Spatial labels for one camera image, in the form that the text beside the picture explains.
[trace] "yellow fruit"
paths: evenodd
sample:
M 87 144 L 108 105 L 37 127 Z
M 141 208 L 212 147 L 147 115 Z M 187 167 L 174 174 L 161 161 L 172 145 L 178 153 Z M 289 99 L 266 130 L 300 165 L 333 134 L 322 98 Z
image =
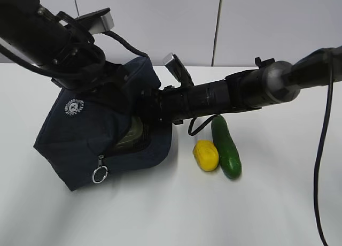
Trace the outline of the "yellow fruit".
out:
M 219 153 L 210 141 L 198 141 L 193 149 L 193 155 L 199 167 L 204 171 L 212 171 L 219 164 Z

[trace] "black cylinder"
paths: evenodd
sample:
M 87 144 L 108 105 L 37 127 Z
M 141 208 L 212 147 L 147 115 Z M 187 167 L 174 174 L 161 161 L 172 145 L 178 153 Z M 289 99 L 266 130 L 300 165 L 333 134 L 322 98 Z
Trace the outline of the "black cylinder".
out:
M 294 100 L 300 90 L 288 88 L 284 81 L 284 72 L 291 67 L 286 61 L 277 61 L 245 76 L 240 82 L 243 103 L 258 108 Z
M 311 88 L 328 85 L 330 68 L 328 55 L 333 54 L 332 50 L 332 48 L 319 49 L 294 64 L 284 76 L 286 85 L 293 88 Z M 336 72 L 334 75 L 335 81 L 338 81 L 341 73 Z
M 0 28 L 3 40 L 39 66 L 55 65 L 52 60 L 70 38 L 39 0 L 0 0 Z
M 160 97 L 164 121 L 224 113 L 230 108 L 228 86 L 225 80 L 194 87 L 165 90 Z

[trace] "green cucumber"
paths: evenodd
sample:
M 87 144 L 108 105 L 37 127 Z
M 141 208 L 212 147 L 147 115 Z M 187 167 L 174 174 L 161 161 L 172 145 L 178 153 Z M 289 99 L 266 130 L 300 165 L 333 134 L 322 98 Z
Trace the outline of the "green cucumber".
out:
M 212 121 L 213 143 L 219 152 L 220 166 L 230 179 L 237 179 L 242 172 L 241 161 L 231 138 L 226 120 L 218 115 Z

